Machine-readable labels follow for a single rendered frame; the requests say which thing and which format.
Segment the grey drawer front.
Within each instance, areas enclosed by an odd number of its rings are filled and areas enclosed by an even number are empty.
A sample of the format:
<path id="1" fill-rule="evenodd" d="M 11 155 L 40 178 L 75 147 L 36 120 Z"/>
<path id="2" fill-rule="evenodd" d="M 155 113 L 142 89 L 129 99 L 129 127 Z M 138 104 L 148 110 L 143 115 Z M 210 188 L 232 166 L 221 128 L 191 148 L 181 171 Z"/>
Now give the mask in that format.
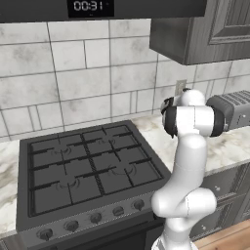
<path id="1" fill-rule="evenodd" d="M 211 189 L 218 200 L 245 194 L 250 188 L 250 163 L 207 176 L 201 186 Z"/>

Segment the grey wall socket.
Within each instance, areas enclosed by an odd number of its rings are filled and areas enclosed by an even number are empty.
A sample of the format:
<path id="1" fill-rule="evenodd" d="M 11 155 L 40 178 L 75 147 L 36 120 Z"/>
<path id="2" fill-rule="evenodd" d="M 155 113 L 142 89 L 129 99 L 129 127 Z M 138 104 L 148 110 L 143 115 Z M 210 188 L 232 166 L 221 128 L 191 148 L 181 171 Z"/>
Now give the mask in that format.
<path id="1" fill-rule="evenodd" d="M 175 95 L 176 96 L 180 95 L 183 92 L 186 85 L 187 85 L 186 80 L 178 80 L 176 83 Z"/>

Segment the grey wall cupboard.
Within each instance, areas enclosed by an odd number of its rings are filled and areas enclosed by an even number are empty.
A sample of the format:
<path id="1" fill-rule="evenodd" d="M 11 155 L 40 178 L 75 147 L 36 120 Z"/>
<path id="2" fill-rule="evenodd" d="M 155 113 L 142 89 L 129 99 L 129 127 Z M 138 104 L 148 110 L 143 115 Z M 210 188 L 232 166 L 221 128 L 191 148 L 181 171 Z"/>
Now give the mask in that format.
<path id="1" fill-rule="evenodd" d="M 153 19 L 149 47 L 183 65 L 250 59 L 250 0 L 208 0 L 201 18 Z"/>

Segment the grey base cupboard door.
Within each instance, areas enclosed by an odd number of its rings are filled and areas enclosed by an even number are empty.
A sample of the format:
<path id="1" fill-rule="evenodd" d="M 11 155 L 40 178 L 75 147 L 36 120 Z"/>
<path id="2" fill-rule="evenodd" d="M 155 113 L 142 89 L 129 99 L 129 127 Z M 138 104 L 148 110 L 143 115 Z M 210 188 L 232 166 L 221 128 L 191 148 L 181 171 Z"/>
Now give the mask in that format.
<path id="1" fill-rule="evenodd" d="M 190 239 L 195 241 L 230 227 L 236 218 L 244 198 L 245 195 L 242 194 L 238 197 L 219 202 L 213 214 L 206 216 L 192 228 L 189 235 Z"/>

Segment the black microwave oven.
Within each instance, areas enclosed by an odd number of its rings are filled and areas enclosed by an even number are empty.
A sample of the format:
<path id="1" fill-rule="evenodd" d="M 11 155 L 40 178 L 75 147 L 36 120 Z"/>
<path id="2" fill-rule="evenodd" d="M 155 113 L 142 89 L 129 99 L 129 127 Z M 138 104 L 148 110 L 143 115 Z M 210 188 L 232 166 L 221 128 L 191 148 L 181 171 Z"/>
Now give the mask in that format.
<path id="1" fill-rule="evenodd" d="M 0 23 L 203 17 L 207 0 L 0 0 Z"/>

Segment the grey toaster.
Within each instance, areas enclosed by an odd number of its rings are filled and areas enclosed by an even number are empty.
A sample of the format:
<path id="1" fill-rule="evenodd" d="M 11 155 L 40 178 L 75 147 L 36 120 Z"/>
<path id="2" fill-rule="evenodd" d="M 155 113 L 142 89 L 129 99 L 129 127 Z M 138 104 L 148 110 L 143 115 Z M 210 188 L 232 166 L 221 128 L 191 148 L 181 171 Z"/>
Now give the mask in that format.
<path id="1" fill-rule="evenodd" d="M 220 110 L 225 116 L 225 130 L 250 126 L 250 92 L 243 90 L 215 95 L 208 99 L 207 105 Z"/>

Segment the dark grey gas stove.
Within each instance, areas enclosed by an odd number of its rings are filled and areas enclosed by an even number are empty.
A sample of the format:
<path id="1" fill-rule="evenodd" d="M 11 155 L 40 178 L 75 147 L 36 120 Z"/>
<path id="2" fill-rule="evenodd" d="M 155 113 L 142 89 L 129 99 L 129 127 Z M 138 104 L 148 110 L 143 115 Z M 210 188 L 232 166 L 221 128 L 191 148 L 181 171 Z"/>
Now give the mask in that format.
<path id="1" fill-rule="evenodd" d="M 22 140 L 17 232 L 26 250 L 150 250 L 164 224 L 151 197 L 169 178 L 129 120 Z M 118 206 L 124 214 L 114 216 Z M 97 212 L 103 218 L 93 224 Z M 69 221 L 79 228 L 66 230 Z M 42 229 L 53 231 L 48 241 L 38 237 Z"/>

